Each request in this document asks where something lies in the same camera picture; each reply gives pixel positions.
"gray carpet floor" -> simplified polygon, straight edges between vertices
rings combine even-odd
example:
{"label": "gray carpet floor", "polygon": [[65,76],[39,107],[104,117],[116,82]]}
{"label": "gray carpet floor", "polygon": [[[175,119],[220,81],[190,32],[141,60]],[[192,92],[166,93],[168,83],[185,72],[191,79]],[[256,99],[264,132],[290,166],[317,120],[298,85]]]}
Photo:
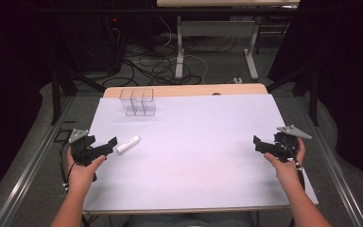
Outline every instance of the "gray carpet floor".
{"label": "gray carpet floor", "polygon": [[[191,46],[194,46],[194,50],[199,48],[213,50],[227,39],[199,38],[192,39],[190,43],[186,42],[185,44],[191,44]],[[241,77],[245,83],[260,82],[268,85],[270,81],[266,75],[282,39],[283,36],[280,35],[261,37],[260,53],[254,56],[258,74],[260,75],[258,81],[252,81],[248,74],[241,49],[244,42],[243,44],[237,43],[232,50],[227,52],[202,53],[191,50],[191,53],[187,52],[186,54],[195,57],[186,58],[185,63],[194,75],[204,76],[206,84],[223,84],[232,81],[235,77]],[[227,43],[224,49],[227,49],[228,46],[233,46],[233,40]],[[132,51],[137,51],[136,47],[130,48],[128,54],[135,53]],[[130,57],[130,59],[133,61],[148,61],[154,58]],[[119,77],[129,77],[131,73],[131,69],[123,65]],[[139,85],[146,85],[149,82],[148,78],[138,74],[137,76],[136,80]],[[106,86],[118,86],[122,82],[124,81],[111,80],[106,83]],[[96,106],[102,96],[102,94],[95,92],[83,83],[78,82],[77,85],[80,90],[77,96],[62,97],[63,106],[67,108],[63,108],[62,118],[54,127],[50,126],[53,114],[50,85],[42,88],[43,106],[37,120],[8,173],[0,183],[0,226],[2,223],[4,223],[4,226],[48,226],[61,206],[63,197],[60,196],[62,188],[58,161],[61,143],[55,143],[53,136],[57,135],[60,130],[89,129]],[[317,131],[321,132],[321,136],[305,141],[308,151],[304,163],[311,184],[317,191],[317,197],[320,201],[319,209],[334,226],[363,226],[363,224],[358,225],[358,222],[363,222],[355,221],[350,212],[350,209],[355,206],[363,216],[363,172],[346,163],[335,154],[334,147],[338,130],[327,109],[319,102],[320,126],[318,128],[314,127],[306,114],[308,96],[294,97],[291,94],[292,85],[288,83],[272,94],[287,125],[294,124],[313,135],[317,135]],[[321,152],[324,150],[320,146],[323,140],[330,148],[334,159],[338,162],[338,166],[335,167],[341,169],[351,193],[349,201],[354,200],[354,203],[347,204],[345,199],[347,194],[339,189],[338,183],[333,177],[333,172],[328,168],[328,160],[325,160],[328,156]],[[38,153],[38,150],[41,149],[45,150],[42,154]],[[22,196],[17,199],[17,202],[10,203],[13,189],[25,177],[25,169],[35,159],[40,159],[41,164],[34,166],[32,174],[28,176],[29,184],[25,187]],[[291,219],[291,213],[288,209],[260,211],[259,214],[261,226],[287,226]],[[91,226],[117,227],[121,226],[127,219],[128,216],[92,217]]]}

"metal desk leg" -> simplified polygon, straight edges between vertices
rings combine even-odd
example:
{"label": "metal desk leg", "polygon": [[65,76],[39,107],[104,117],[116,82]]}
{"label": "metal desk leg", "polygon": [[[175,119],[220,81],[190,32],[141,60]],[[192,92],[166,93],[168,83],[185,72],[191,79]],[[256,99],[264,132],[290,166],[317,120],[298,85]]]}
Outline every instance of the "metal desk leg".
{"label": "metal desk leg", "polygon": [[258,37],[259,26],[261,25],[261,18],[256,17],[254,27],[251,33],[249,49],[244,49],[244,55],[246,56],[247,66],[249,67],[250,76],[253,80],[258,80],[258,73],[255,68],[254,59],[252,58],[252,52],[255,49],[255,42]]}
{"label": "metal desk leg", "polygon": [[182,48],[182,18],[178,16],[178,61],[176,64],[176,79],[182,78],[182,68],[184,62],[184,49]]}

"white desk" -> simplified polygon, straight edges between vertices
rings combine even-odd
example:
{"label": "white desk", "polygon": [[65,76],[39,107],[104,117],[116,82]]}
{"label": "white desk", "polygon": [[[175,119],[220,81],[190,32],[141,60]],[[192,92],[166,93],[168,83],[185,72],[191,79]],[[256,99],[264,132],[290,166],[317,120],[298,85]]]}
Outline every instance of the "white desk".
{"label": "white desk", "polygon": [[[298,5],[300,0],[158,0],[159,7],[265,7]],[[249,48],[244,49],[247,66],[252,79],[258,79],[258,73],[252,58],[253,49],[258,36],[261,18],[255,21],[182,21],[178,17],[178,59],[176,65],[176,78],[182,78],[184,62],[184,49],[182,36],[236,36],[250,37]]]}
{"label": "white desk", "polygon": [[[138,135],[139,144],[110,154],[84,202],[85,214],[149,214],[287,207],[274,168],[254,151],[252,137],[272,142],[284,122],[271,95],[222,94],[249,85],[186,86],[187,96],[156,96],[154,116],[125,116],[118,98],[102,98],[93,146]],[[177,87],[159,88],[176,93]],[[108,92],[119,94],[121,88]],[[318,203],[306,175],[307,194]]]}

